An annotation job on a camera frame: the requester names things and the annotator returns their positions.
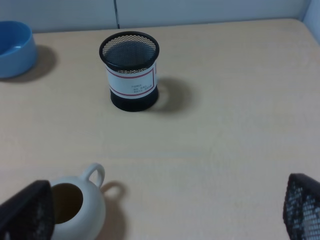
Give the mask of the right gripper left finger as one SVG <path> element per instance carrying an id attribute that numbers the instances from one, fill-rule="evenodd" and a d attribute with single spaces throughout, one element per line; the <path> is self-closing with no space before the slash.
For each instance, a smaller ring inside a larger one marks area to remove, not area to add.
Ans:
<path id="1" fill-rule="evenodd" d="M 0 205 L 2 240 L 50 240 L 55 228 L 48 180 L 36 180 Z"/>

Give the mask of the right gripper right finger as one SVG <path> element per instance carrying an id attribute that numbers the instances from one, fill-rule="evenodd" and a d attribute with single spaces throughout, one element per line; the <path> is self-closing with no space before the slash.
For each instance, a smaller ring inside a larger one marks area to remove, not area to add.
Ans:
<path id="1" fill-rule="evenodd" d="M 282 217 L 291 240 L 319 240 L 320 183 L 303 173 L 290 174 Z"/>

